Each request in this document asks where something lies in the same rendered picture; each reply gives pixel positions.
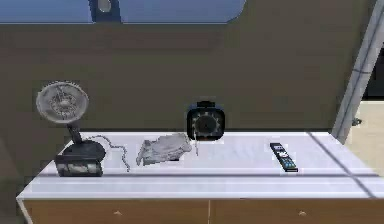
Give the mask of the crumpled grey cloth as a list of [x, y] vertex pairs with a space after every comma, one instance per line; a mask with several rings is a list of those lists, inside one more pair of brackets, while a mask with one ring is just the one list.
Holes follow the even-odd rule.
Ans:
[[136, 163], [143, 166], [166, 161], [178, 161], [192, 150], [189, 138], [183, 133], [160, 136], [156, 140], [144, 140], [136, 157]]

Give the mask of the white-topped wooden cupboard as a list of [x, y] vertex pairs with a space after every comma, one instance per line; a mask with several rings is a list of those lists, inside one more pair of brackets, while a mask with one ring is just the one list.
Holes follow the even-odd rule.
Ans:
[[[192, 143], [177, 162], [138, 165], [157, 132], [88, 132], [106, 149], [101, 177], [60, 177], [49, 163], [17, 196], [40, 199], [374, 199], [384, 178], [326, 132], [227, 132]], [[285, 172], [270, 148], [280, 143], [298, 167]]]

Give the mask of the black remote control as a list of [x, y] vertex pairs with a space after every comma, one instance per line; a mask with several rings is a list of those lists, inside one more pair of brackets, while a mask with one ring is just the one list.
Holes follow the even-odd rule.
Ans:
[[285, 172], [297, 172], [298, 167], [280, 143], [271, 143], [270, 148]]

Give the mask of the blue framed picture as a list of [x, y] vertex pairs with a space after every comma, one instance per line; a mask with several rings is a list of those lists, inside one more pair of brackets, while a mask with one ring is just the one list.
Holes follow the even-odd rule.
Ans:
[[226, 24], [247, 0], [0, 0], [0, 24]]

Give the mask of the grey desk fan black base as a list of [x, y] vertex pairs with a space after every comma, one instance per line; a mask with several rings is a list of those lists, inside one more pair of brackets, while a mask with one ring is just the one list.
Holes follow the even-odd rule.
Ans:
[[89, 106], [87, 93], [76, 83], [55, 81], [45, 85], [35, 100], [38, 113], [55, 124], [65, 125], [72, 144], [54, 158], [60, 177], [101, 177], [105, 148], [96, 141], [84, 139], [76, 124]]

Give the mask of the grey room door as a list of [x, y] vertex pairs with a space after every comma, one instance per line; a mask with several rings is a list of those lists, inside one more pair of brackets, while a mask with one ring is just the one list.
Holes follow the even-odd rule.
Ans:
[[376, 0], [331, 135], [344, 144], [384, 44], [384, 0]]

